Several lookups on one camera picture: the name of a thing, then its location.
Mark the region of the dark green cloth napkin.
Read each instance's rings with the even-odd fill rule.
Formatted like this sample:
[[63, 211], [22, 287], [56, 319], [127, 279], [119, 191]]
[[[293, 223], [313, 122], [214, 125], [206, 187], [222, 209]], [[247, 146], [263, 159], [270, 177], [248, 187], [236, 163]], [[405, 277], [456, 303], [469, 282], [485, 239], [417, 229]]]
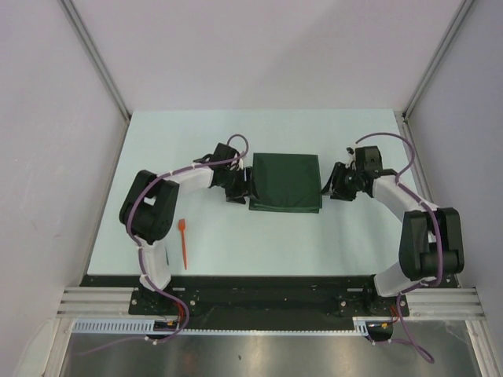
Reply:
[[322, 208], [318, 156], [255, 153], [252, 175], [255, 194], [248, 209], [293, 214], [317, 214]]

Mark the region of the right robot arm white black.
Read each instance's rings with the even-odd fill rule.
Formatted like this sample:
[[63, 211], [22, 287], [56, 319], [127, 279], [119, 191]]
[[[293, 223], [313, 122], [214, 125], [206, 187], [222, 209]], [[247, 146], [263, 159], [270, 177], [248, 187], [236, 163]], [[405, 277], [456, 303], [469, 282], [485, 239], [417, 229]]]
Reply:
[[395, 170], [383, 168], [378, 147], [347, 151], [350, 161], [335, 163], [321, 194], [350, 202], [365, 193], [402, 223], [398, 261], [376, 274], [373, 289], [362, 296], [364, 309], [380, 315], [390, 307], [391, 297], [418, 287], [436, 287], [444, 276], [463, 271], [461, 218], [452, 207], [438, 207], [413, 192]]

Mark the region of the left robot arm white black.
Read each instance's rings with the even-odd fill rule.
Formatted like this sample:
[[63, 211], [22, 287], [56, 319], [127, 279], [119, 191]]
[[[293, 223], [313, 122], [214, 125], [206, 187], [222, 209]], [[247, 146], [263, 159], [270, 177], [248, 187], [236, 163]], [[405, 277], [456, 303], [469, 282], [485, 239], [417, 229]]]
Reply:
[[239, 152], [229, 142], [219, 143], [212, 153], [177, 170], [155, 174], [137, 173], [119, 211], [119, 222], [136, 243], [140, 283], [149, 289], [146, 304], [155, 313], [168, 312], [173, 294], [164, 288], [171, 282], [167, 253], [158, 245], [169, 233], [178, 197], [196, 190], [218, 187], [226, 202], [245, 204], [255, 196], [252, 168], [244, 165], [249, 146]]

